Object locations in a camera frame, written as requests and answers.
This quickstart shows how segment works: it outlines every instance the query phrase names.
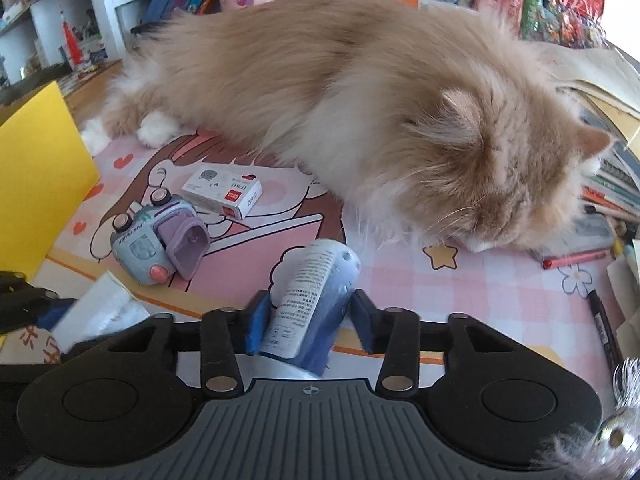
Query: screw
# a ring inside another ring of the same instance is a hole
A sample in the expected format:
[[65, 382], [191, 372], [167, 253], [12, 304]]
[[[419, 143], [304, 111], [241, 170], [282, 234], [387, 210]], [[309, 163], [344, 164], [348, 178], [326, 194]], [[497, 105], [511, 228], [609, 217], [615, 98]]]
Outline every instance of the screw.
[[238, 381], [236, 381], [233, 377], [229, 377], [226, 375], [221, 375], [218, 377], [210, 378], [205, 386], [211, 390], [212, 392], [230, 392], [238, 386]]
[[403, 375], [390, 375], [382, 379], [382, 386], [390, 392], [406, 392], [414, 387], [414, 382]]

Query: heart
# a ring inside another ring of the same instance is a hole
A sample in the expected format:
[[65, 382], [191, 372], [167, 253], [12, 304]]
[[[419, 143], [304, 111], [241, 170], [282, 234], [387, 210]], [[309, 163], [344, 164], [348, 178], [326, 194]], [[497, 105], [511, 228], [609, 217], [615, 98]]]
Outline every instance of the heart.
[[74, 234], [75, 235], [79, 235], [85, 229], [86, 229], [86, 222], [76, 222], [74, 224]]
[[113, 161], [113, 167], [116, 170], [121, 170], [127, 164], [129, 164], [132, 160], [133, 160], [133, 153], [129, 153], [129, 155], [127, 155], [125, 157], [119, 157], [116, 160], [114, 160]]
[[96, 184], [95, 186], [93, 186], [91, 188], [91, 190], [89, 191], [89, 193], [86, 194], [86, 196], [84, 197], [84, 200], [89, 200], [91, 197], [96, 196], [97, 194], [100, 194], [100, 192], [104, 189], [104, 184], [100, 183], [100, 184]]

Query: cartoon girl illustration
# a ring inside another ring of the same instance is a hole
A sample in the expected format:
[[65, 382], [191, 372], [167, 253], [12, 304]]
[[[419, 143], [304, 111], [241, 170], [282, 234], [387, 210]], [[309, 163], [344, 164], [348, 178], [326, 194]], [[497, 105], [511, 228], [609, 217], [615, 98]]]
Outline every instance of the cartoon girl illustration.
[[232, 305], [245, 304], [257, 290], [269, 288], [273, 269], [291, 248], [306, 246], [319, 237], [344, 243], [342, 204], [313, 176], [295, 166], [278, 166], [268, 156], [248, 155], [222, 136], [199, 130], [151, 156], [102, 216], [92, 237], [92, 256], [117, 268], [109, 242], [113, 218], [127, 211], [133, 214], [150, 203], [158, 187], [179, 194], [200, 162], [212, 164], [214, 171], [255, 175], [262, 184], [262, 195], [243, 220], [196, 208], [209, 232], [209, 249], [195, 277], [185, 282], [175, 275], [168, 282], [171, 288]]

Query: purple toy part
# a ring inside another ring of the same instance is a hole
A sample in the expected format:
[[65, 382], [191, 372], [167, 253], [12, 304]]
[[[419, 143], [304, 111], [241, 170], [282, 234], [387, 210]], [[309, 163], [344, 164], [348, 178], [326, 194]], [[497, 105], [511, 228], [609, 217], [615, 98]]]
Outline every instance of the purple toy part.
[[190, 280], [209, 248], [209, 232], [198, 216], [187, 211], [164, 220], [156, 231], [166, 244], [164, 252], [184, 280]]

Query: yellow star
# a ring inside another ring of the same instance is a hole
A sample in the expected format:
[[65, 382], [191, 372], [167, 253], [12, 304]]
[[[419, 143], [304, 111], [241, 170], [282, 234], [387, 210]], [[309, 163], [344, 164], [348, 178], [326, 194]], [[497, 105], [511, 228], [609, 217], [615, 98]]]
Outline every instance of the yellow star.
[[448, 267], [449, 269], [457, 269], [456, 254], [458, 250], [455, 247], [448, 245], [433, 245], [430, 247], [423, 247], [422, 252], [431, 259], [431, 268], [433, 270], [439, 270], [442, 267]]

